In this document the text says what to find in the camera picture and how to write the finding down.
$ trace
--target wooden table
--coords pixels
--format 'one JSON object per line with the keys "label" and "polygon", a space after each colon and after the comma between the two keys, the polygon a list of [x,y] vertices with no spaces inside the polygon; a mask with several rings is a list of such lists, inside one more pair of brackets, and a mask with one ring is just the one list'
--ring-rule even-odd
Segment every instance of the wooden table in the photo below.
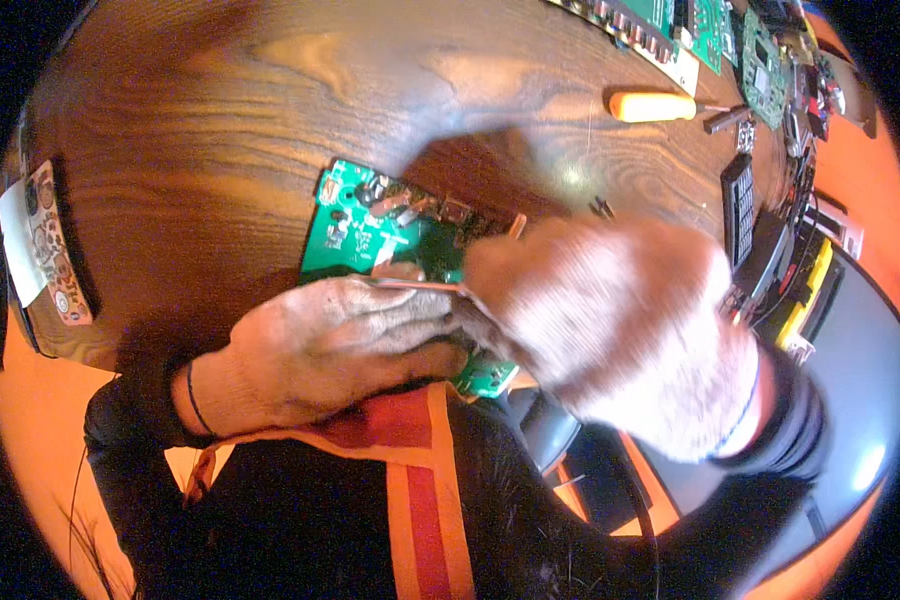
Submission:
{"label": "wooden table", "polygon": [[[530,218],[643,210],[723,234],[735,127],[628,125],[612,90],[677,91],[541,0],[100,0],[29,105],[31,167],[62,175],[64,227],[96,321],[44,292],[46,354],[113,370],[227,342],[295,284],[321,169],[346,157]],[[698,100],[741,102],[732,67]],[[757,128],[760,202],[783,193],[780,132]]]}

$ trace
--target wire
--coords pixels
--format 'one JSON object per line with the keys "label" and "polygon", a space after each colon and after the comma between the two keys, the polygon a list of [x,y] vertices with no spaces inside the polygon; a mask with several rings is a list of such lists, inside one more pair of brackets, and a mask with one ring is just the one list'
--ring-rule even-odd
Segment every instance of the wire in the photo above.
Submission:
{"label": "wire", "polygon": [[73,479],[73,494],[70,496],[70,518],[68,521],[69,535],[67,536],[67,561],[70,563],[70,573],[74,572],[74,507],[77,506],[77,484],[81,481],[81,470],[84,468],[84,459],[87,457],[87,446],[84,443],[80,452],[80,464],[76,466],[76,478]]}
{"label": "wire", "polygon": [[[764,320],[767,319],[774,311],[776,311],[780,304],[783,302],[783,299],[790,294],[790,288],[793,287],[794,282],[797,280],[797,275],[804,270],[804,260],[807,258],[807,251],[810,250],[810,245],[813,242],[814,235],[817,233],[817,220],[820,218],[820,201],[817,199],[817,195],[813,194],[813,204],[814,204],[814,215],[813,215],[813,227],[810,229],[810,235],[807,237],[806,244],[803,245],[803,252],[800,254],[800,261],[796,263],[796,270],[793,272],[793,275],[790,277],[790,281],[787,282],[787,289],[783,290],[780,293],[780,297],[776,299],[776,302],[773,303],[773,306],[770,309],[760,315],[760,318],[757,318],[753,323],[750,324],[752,328],[757,327]],[[797,232],[800,231],[800,225],[796,225]]]}

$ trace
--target white work glove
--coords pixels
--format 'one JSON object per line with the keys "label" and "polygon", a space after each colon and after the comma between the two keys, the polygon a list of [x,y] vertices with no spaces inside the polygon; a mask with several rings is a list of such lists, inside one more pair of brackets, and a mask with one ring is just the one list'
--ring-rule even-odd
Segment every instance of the white work glove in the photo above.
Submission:
{"label": "white work glove", "polygon": [[[418,279],[393,265],[387,277]],[[458,328],[447,294],[373,287],[350,275],[279,294],[230,343],[192,363],[193,402],[219,438],[310,424],[414,379],[453,378],[467,353],[422,345]]]}
{"label": "white work glove", "polygon": [[527,369],[577,419],[674,460],[711,454],[750,400],[756,340],[718,316],[730,267],[695,229],[548,220],[522,240],[475,243],[463,282],[475,300],[455,313],[474,340]]}

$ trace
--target screwdriver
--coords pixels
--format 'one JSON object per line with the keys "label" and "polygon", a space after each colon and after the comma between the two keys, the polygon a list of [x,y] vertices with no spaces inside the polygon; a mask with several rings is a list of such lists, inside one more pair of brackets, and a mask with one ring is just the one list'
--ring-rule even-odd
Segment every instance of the screwdriver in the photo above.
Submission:
{"label": "screwdriver", "polygon": [[692,119],[704,111],[726,113],[725,106],[699,103],[689,96],[658,92],[616,92],[607,103],[610,114],[626,123]]}

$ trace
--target white component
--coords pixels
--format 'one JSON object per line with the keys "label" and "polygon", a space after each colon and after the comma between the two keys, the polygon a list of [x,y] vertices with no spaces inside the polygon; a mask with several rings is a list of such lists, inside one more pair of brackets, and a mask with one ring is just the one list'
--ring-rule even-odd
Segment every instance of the white component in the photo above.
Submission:
{"label": "white component", "polygon": [[641,57],[649,61],[656,68],[663,71],[663,74],[673,80],[675,84],[685,91],[690,97],[697,95],[697,78],[700,76],[700,61],[696,56],[683,50],[678,46],[673,46],[673,56],[666,62],[660,62],[657,57],[647,52],[641,46],[632,46],[630,48]]}
{"label": "white component", "polygon": [[673,28],[673,41],[679,42],[687,50],[693,50],[693,35],[685,27]]}
{"label": "white component", "polygon": [[816,220],[818,231],[836,242],[854,260],[860,260],[864,247],[864,228],[820,196],[816,196],[816,202],[819,212],[811,201],[803,214],[803,221],[812,226]]}
{"label": "white component", "polygon": [[0,230],[3,233],[6,268],[24,308],[30,306],[47,287],[47,273],[40,269],[34,234],[27,216],[26,185],[26,180],[20,179],[0,196]]}
{"label": "white component", "polygon": [[762,95],[767,94],[770,87],[770,75],[767,74],[767,71],[760,67],[756,68],[756,72],[753,74],[753,87]]}

